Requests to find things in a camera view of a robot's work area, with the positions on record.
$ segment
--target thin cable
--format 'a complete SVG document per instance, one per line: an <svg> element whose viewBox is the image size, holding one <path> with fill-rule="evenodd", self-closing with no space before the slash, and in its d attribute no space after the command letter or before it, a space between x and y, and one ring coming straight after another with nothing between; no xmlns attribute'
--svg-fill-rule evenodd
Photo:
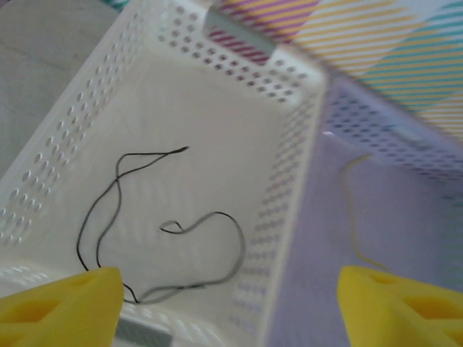
<svg viewBox="0 0 463 347"><path fill-rule="evenodd" d="M117 186L117 191L118 191L117 208L114 211L114 213L113 213L113 215L111 217L111 220L109 221L109 223L106 225L106 227L103 229L100 236L98 237L98 241L97 241L97 244L96 244L96 250L95 250L96 263L97 263L98 267L101 267L102 266L101 262L100 262L101 242L103 241L104 237L109 232L111 227L114 225L114 223L115 223L115 221L116 221L116 219L117 219L117 217L119 215L119 212L120 212L120 210L122 208L122 188L121 188L120 179L122 177L128 175L128 174L131 174L131 173L134 173L136 171L143 170L144 168L147 168L149 166L152 166L153 164L157 163L158 161L160 161L161 159L167 157L168 155L182 153L187 149L188 149L188 147L182 147L182 148L179 148L178 150L174 150L174 151L167 152L167 153L126 153L117 161L117 164L116 164L116 178L109 184L109 186L104 190L104 192L99 197L97 197L95 202L90 206L90 209L87 212L87 215L85 216L84 221L82 222L82 225L81 225L81 228L80 228L80 231L79 231L79 235L77 237L77 244L76 244L77 257L79 258L80 264L82 264L83 268L86 271L89 271L89 268L85 264L85 261L82 258L82 255L80 254L80 242L82 240L82 235L83 235L83 232L84 232L85 227L87 225L88 219L90 218L90 215L93 212L93 210L95 209L96 205L101 201L101 199L103 199L103 197L106 196L106 194L108 194L111 191L111 189L114 187L114 185ZM129 171L126 171L126 172L120 174L119 166L120 166L122 160L124 158L126 158L127 156L139 156L139 155L160 155L160 157L156 158L155 160L152 160L148 164L145 164L143 166L140 166L138 168L134 168L132 170L129 170ZM165 223L162 223L160 225L160 227L159 227L159 230L161 230L161 231L163 231L165 233L168 233L168 234L175 234L175 235L187 234L187 233L195 230L200 224L206 222L209 218L212 218L215 215L225 216L225 217L229 218L233 222L235 228L237 229L238 236L239 236L239 242L240 242L240 252L239 252L238 259L235 262L232 269L224 277L219 278L217 280L198 281L198 282L194 282L194 283L183 285L183 286L180 286L180 285L156 286L156 287L152 287L152 288L148 289L145 293L143 293L140 296L140 298L137 298L137 295L135 294L134 290L129 285L127 285L126 283L123 283L124 287L130 292L130 294L132 295L132 298L133 298L133 300L126 300L125 299L124 301L127 302L127 303L130 303L130 304L157 304L157 303L159 303L161 301L164 301L166 299L169 299L169 298L173 297L174 295L176 295L178 293L181 293L182 291L185 291L187 289L205 288L206 286L215 286L215 285L223 284L223 283L226 283L226 282L230 281L237 274L239 268L241 267L241 265L242 265L242 263L244 261L245 253L246 253L245 235L244 235L241 227L239 226L238 222L233 217L231 217L227 213L215 211L215 212L212 212L212 213L209 213L209 214L203 216L202 218L200 218L199 220L194 222L191 226L189 226L186 229L183 229L183 227L181 226L181 224L179 222L177 222L175 220L169 220L169 221L167 221ZM179 230L178 231L168 230L167 227L172 226L172 225L177 226L177 228ZM157 292L161 292L161 291L169 291L169 292L162 295L162 296L159 296L156 299L145 300L150 295L152 295L154 293L157 293Z"/></svg>
<svg viewBox="0 0 463 347"><path fill-rule="evenodd" d="M357 216L355 213L354 198L352 197L352 192L349 188L349 184L347 183L347 174L349 173L351 168L356 166L358 163L361 163L364 160L367 160L369 157L371 157L371 155L363 155L361 157L355 158L354 160L348 162L345 165L345 167L343 167L341 171L339 172L339 176L341 178L341 183L344 188L344 195L346 197L347 209L348 209L349 219L350 219L350 229L351 229L351 237L352 237L351 242L352 242L352 248L354 249L355 254L361 260L368 262L371 265L374 265L376 267L379 267L380 269L389 273L390 271L388 270L386 266L363 255L363 253L360 251L360 248L357 242Z"/></svg>

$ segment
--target basket handle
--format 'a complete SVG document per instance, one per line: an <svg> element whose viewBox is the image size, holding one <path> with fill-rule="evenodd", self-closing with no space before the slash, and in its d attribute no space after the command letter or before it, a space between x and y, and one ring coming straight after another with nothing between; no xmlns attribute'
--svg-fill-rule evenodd
<svg viewBox="0 0 463 347"><path fill-rule="evenodd" d="M256 30L253 30L237 20L232 19L214 6L209 8L208 13L205 16L205 24L215 25L216 27L221 28L228 34L248 42L253 47L268 54L268 56L271 56L276 49L276 43L270 38L267 38Z"/></svg>

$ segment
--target purple plastic basket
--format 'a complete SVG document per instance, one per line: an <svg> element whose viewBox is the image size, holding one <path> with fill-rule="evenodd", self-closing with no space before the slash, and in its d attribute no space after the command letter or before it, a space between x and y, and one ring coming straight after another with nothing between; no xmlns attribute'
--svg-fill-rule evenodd
<svg viewBox="0 0 463 347"><path fill-rule="evenodd" d="M336 302L352 248L348 173L362 253L391 272L463 289L463 148L348 77L335 77L285 270L271 346L349 346Z"/></svg>

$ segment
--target white plastic basket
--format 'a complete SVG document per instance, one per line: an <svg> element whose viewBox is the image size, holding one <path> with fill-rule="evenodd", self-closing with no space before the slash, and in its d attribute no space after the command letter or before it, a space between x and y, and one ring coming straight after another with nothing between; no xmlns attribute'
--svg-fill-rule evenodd
<svg viewBox="0 0 463 347"><path fill-rule="evenodd" d="M208 40L206 17L270 59L257 65ZM229 221L217 218L184 236L158 226L172 219L189 225L214 210L232 215L248 256L231 283L151 307L125 304L122 316L168 332L179 346L264 346L324 76L291 48L273 46L206 3L132 0L0 182L5 293L82 271L77 232L122 154L190 146L124 178L102 263L118 266L138 293L223 276L239 252ZM112 192L86 228L82 254L90 267L115 203Z"/></svg>

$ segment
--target black cable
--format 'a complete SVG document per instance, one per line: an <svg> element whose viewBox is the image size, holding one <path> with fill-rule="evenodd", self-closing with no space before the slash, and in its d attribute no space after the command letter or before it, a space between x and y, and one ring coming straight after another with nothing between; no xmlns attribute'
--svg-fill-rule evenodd
<svg viewBox="0 0 463 347"><path fill-rule="evenodd" d="M82 235L83 235L83 232L84 232L85 227L87 225L88 219L90 218L90 215L93 212L93 210L95 209L96 205L101 201L101 199L103 199L111 191L111 189L114 187L114 185L117 186L117 191L118 191L117 208L114 211L114 214L112 215L111 220L109 221L108 225L104 228L104 230L101 232L100 236L98 237L98 241L97 241L97 244L96 244L96 251L95 251L96 264L97 264L98 267L101 267L102 266L101 263L100 263L101 242L103 241L104 237L106 236L108 231L111 229L111 227L114 225L114 222L116 221L116 219L117 219L117 217L119 215L119 212L120 212L120 210L122 208L122 188L121 188L120 179L122 177L128 175L128 174L132 174L132 173L134 173L136 171L143 170L144 168L152 166L153 164L157 163L158 161L160 161L161 159L163 159L163 158L165 158L165 157L167 157L169 155L182 153L187 149L188 149L188 147L182 147L182 148L179 148L178 150L173 150L171 152L166 152L166 153L126 153L117 161L117 164L116 164L116 178L109 184L109 186L104 190L104 192L99 197L97 197L96 200L93 202L93 204L90 206L90 209L88 210L87 215L85 216L84 221L82 222L82 225L80 227L79 236L77 237L77 243L76 243L77 257L79 258L80 264L82 264L83 268L86 271L89 271L89 268L85 264L85 261L82 258L82 255L80 254L80 242L82 240ZM139 155L149 155L149 156L151 156L151 155L160 155L160 157L158 157L158 158L152 160L151 162L149 162L148 164L145 164L145 165L140 166L138 168L128 170L128 171L126 171L124 173L119 173L119 166L120 166L120 164L121 164L121 162L122 162L122 160L124 158L126 158L128 156L139 156ZM130 294L132 295L132 298L133 298L133 300L124 299L124 301L129 303L129 304L157 304L158 302L169 299L169 298L173 297L174 295L176 295L176 294L178 294L178 293L180 293L182 291L185 291L187 289L205 288L206 286L216 286L216 285L223 284L223 283L226 283L226 282L230 281L237 274L239 268L241 267L241 265L243 263L243 260L245 258L245 253L246 253L245 235L243 234L243 231L242 231L241 227L239 226L238 222L236 221L236 219L234 219L233 217L231 217L227 213L223 213L223 212L220 212L220 211L215 211L215 212L211 212L211 213L203 216L202 218L198 219L196 222L194 222L191 226L189 226L186 229L183 229L183 227L180 225L180 223L175 221L175 220L169 220L169 221L167 221L165 223L162 223L159 226L159 229L161 231L165 232L165 233L168 233L168 234L174 234L174 235L188 234L189 232L195 230L200 224L206 222L209 218L211 218L211 217L213 217L215 215L222 215L222 216L225 216L225 217L229 218L233 222L233 224L235 225L235 227L236 227L236 229L238 231L239 242L240 242L239 256L238 256L238 259L235 262L233 268L227 273L227 275L225 275L224 277L219 278L217 280L198 281L198 282L194 282L194 283L187 284L187 285L184 285L184 286L175 286L174 285L174 286L156 286L156 287L152 287L151 289L148 289L145 293L143 293L140 296L140 298L137 298L135 292L133 291L133 289L129 285L127 285L126 283L123 283L124 287L130 292ZM168 226L172 226L172 225L177 226L179 231L172 231L172 230L167 229ZM143 301L144 299L149 297L151 294L154 294L154 293L160 292L160 291L169 291L169 292L167 294L164 294L163 296L159 296L156 299Z"/></svg>

